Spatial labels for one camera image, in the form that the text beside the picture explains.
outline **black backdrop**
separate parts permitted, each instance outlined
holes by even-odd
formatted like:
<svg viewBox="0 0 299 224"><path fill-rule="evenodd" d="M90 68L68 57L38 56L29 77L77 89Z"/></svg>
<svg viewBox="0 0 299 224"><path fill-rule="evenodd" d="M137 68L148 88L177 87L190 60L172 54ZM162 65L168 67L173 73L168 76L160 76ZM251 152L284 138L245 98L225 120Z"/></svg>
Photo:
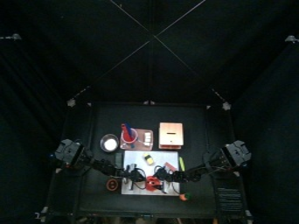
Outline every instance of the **black backdrop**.
<svg viewBox="0 0 299 224"><path fill-rule="evenodd" d="M90 87L77 102L221 103L215 89L253 151L253 214L295 222L295 1L12 0L0 12L0 37L22 37L0 39L1 221L41 210L65 101Z"/></svg>

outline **black table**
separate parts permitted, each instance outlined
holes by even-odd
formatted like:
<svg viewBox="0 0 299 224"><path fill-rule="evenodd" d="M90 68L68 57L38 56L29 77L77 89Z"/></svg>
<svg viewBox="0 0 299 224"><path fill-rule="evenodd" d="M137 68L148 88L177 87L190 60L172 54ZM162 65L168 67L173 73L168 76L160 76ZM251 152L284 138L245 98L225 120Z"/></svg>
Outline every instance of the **black table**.
<svg viewBox="0 0 299 224"><path fill-rule="evenodd" d="M80 140L96 159L104 158L114 163L114 153L124 151L117 149L105 153L98 147L100 138L105 134L120 137L120 124L129 123L133 128L153 131L153 151L160 151L160 122L182 124L184 144L177 151L185 169L201 165L205 153L217 151L235 141L229 112L220 105L206 108L197 105L149 106L102 102L69 109L61 139ZM120 190L106 190L106 181L106 176L88 168L54 173L46 203L49 216L68 216L74 221L78 216L92 215L204 219L219 214L213 187L217 180L210 175L202 175L198 182L181 184L181 192L190 193L188 201L173 196L121 195Z"/></svg>

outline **red object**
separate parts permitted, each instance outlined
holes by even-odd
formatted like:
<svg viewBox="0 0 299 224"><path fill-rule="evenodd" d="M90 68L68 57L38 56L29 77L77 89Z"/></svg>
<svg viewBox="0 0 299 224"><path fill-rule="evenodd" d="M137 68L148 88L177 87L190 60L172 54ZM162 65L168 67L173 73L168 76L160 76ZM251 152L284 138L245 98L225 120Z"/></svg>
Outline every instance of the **red object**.
<svg viewBox="0 0 299 224"><path fill-rule="evenodd" d="M146 191L150 191L150 192L154 191L156 190L154 186L158 186L158 185L160 185L160 180L156 177L148 176L145 178L145 190Z"/></svg>
<svg viewBox="0 0 299 224"><path fill-rule="evenodd" d="M132 137L128 135L128 131L126 131L126 126L124 124L121 124L121 129L122 129L122 138L126 142L132 142L133 139Z"/></svg>

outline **small container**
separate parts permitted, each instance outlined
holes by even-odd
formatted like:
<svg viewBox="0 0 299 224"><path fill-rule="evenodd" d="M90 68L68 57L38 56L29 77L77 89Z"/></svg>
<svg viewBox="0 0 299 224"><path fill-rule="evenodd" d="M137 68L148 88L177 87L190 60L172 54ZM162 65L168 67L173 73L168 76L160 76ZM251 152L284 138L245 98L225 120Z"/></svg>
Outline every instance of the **small container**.
<svg viewBox="0 0 299 224"><path fill-rule="evenodd" d="M136 130L134 129L130 129L132 131L132 141L128 142L125 139L124 139L124 131L121 131L121 140L124 141L125 144L133 144L136 139L137 139L137 133L136 133Z"/></svg>
<svg viewBox="0 0 299 224"><path fill-rule="evenodd" d="M100 148L105 152L112 152L117 149L118 141L117 137L112 134L106 134L100 139Z"/></svg>

